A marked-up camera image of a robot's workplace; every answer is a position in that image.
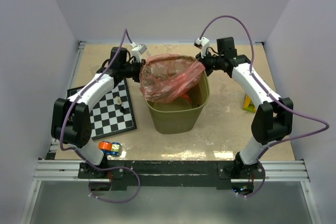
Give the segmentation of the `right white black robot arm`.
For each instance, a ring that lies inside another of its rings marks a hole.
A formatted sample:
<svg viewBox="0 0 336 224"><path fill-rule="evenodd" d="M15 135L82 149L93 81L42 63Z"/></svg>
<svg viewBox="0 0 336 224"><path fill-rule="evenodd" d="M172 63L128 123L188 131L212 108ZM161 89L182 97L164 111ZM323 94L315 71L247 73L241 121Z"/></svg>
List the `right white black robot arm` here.
<svg viewBox="0 0 336 224"><path fill-rule="evenodd" d="M274 92L255 72L247 56L238 55L232 37L217 40L217 55L209 52L210 43L205 37L196 39L194 45L201 50L196 58L204 65L206 74L214 70L228 74L244 89L257 109L251 124L252 138L236 154L229 172L231 178L246 178L257 169L266 150L291 133L293 116L283 106L292 109L293 102Z"/></svg>

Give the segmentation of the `red plastic trash bag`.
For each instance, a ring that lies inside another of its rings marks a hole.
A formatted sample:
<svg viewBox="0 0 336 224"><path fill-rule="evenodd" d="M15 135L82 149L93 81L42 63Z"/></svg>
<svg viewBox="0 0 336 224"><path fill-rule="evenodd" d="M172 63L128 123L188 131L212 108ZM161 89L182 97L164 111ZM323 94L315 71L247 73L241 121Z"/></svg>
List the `red plastic trash bag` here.
<svg viewBox="0 0 336 224"><path fill-rule="evenodd" d="M140 70L140 91L149 102L171 103L181 98L191 103L188 92L199 83L204 71L204 65L191 56L150 56Z"/></svg>

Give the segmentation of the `olive green mesh trash bin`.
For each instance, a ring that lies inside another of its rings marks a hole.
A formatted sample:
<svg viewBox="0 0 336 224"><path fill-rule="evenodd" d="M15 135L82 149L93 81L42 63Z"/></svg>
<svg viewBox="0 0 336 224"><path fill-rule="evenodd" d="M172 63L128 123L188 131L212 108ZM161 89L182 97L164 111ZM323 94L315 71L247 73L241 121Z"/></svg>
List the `olive green mesh trash bin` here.
<svg viewBox="0 0 336 224"><path fill-rule="evenodd" d="M146 101L155 129L161 134L178 134L190 131L203 107L208 102L209 84L203 72L199 83L188 94L192 102L177 98L171 103Z"/></svg>

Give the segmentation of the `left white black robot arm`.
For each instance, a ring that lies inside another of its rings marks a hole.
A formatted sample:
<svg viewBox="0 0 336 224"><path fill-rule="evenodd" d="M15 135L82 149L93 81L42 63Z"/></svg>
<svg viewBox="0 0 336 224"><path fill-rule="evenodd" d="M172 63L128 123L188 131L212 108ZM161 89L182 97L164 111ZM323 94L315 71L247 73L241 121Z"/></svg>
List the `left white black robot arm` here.
<svg viewBox="0 0 336 224"><path fill-rule="evenodd" d="M111 168L106 154L92 140L90 113L125 78L139 81L146 46L132 43L131 47L131 50L113 47L110 58L88 84L69 98L59 98L54 103L51 136L59 140L61 150L74 151L97 178L105 177Z"/></svg>

